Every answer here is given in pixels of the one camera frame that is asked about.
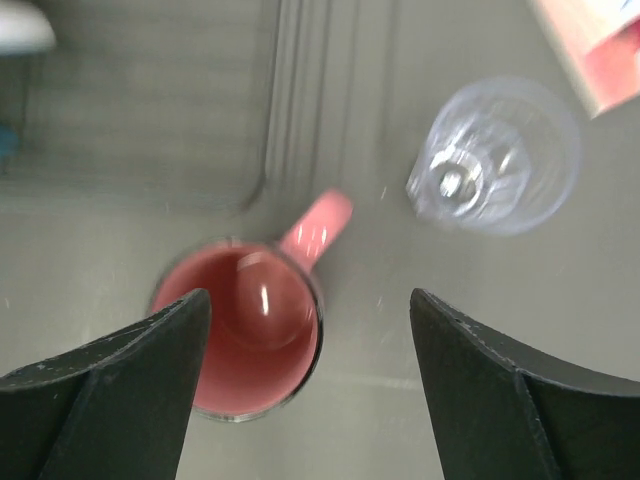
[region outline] pink mug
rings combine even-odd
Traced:
[[[195,288],[211,298],[196,410],[242,422],[284,405],[304,386],[323,339],[321,293],[311,270],[352,210],[348,198],[330,190],[279,244],[226,239],[188,254],[163,276],[151,311]]]

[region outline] gray table surface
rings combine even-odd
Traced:
[[[409,328],[414,287],[552,355],[640,380],[638,103],[588,121],[524,2],[345,0],[328,12],[311,184],[341,187],[356,210],[317,268],[324,351],[309,384],[266,418],[192,416],[180,480],[443,478]],[[404,183],[423,136],[455,90],[498,74],[540,81],[576,113],[576,190],[518,237],[420,223]],[[287,191],[268,184],[234,215],[0,192],[0,369],[141,318],[183,249],[213,235],[267,237],[293,221],[310,197]]]

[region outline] mug rim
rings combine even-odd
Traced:
[[[237,237],[237,236],[221,236],[221,237],[209,238],[209,239],[204,240],[204,241],[202,241],[202,242],[200,242],[200,243],[198,243],[198,244],[196,244],[196,245],[194,245],[192,247],[189,247],[189,248],[183,250],[181,253],[176,255],[171,262],[169,262],[167,264],[167,266],[163,269],[162,273],[160,274],[160,277],[156,281],[156,283],[155,283],[155,285],[153,287],[153,291],[151,292],[151,295],[149,296],[149,301],[147,302],[147,308],[146,308],[147,314],[153,313],[152,312],[153,303],[154,303],[154,301],[155,301],[155,299],[156,299],[156,297],[158,295],[158,291],[160,290],[160,287],[164,284],[164,282],[166,281],[167,277],[171,274],[171,272],[173,272],[176,269],[176,267],[180,263],[182,263],[190,255],[193,255],[193,254],[195,254],[195,253],[197,253],[197,252],[199,252],[199,251],[201,251],[201,250],[203,250],[203,249],[205,249],[207,247],[215,247],[215,245],[217,245],[217,244],[224,245],[225,243],[229,247],[241,246],[241,245],[251,245],[251,244],[264,246],[271,253],[274,253],[275,255],[277,255],[289,267],[294,269],[296,271],[296,273],[298,273],[298,275],[300,275],[300,278],[302,278],[302,280],[304,281],[305,285],[309,289],[309,292],[311,293],[311,296],[313,298],[313,303],[314,303],[314,306],[315,306],[315,310],[316,310],[316,324],[317,324],[317,328],[318,328],[315,351],[313,353],[313,358],[311,360],[311,364],[307,368],[307,371],[305,372],[304,377],[302,377],[300,382],[298,382],[296,387],[293,390],[291,390],[291,392],[289,392],[284,398],[279,400],[274,405],[272,405],[270,407],[267,407],[267,408],[265,408],[263,410],[257,411],[257,412],[243,413],[243,414],[240,414],[240,415],[231,415],[231,414],[225,414],[225,413],[217,413],[217,412],[213,412],[211,410],[208,410],[208,409],[205,409],[205,408],[202,408],[202,407],[198,407],[192,401],[192,404],[191,404],[192,411],[194,413],[198,414],[201,417],[208,418],[208,419],[211,419],[211,420],[217,420],[217,421],[225,422],[225,423],[242,423],[242,422],[248,422],[250,420],[256,420],[258,418],[264,417],[265,415],[267,415],[268,413],[272,412],[273,410],[276,410],[278,408],[284,407],[287,403],[289,403],[291,400],[293,400],[293,398],[307,384],[307,382],[309,381],[309,379],[313,375],[313,372],[316,369],[316,366],[317,366],[318,361],[320,359],[320,353],[322,352],[322,345],[323,345],[323,342],[324,342],[324,309],[323,309],[323,304],[322,304],[323,303],[322,302],[322,298],[321,298],[321,295],[319,294],[320,289],[319,289],[319,287],[317,285],[317,281],[315,281],[315,279],[312,278],[312,275],[304,272],[300,268],[300,266],[293,259],[288,257],[284,252],[282,252],[277,247],[277,244],[275,244],[276,242],[273,242],[273,241],[266,241],[266,242],[265,241],[247,241],[247,240],[244,240],[244,239],[242,239],[240,237]]]

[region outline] white object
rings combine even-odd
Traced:
[[[0,55],[39,52],[55,45],[44,14],[29,3],[0,0]]]
[[[562,205],[580,160],[578,126],[559,99],[529,80],[493,78],[440,111],[407,193],[420,218],[515,235]]]

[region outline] pink handle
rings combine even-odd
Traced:
[[[353,205],[337,190],[328,190],[280,241],[280,248],[310,272],[349,223]]]

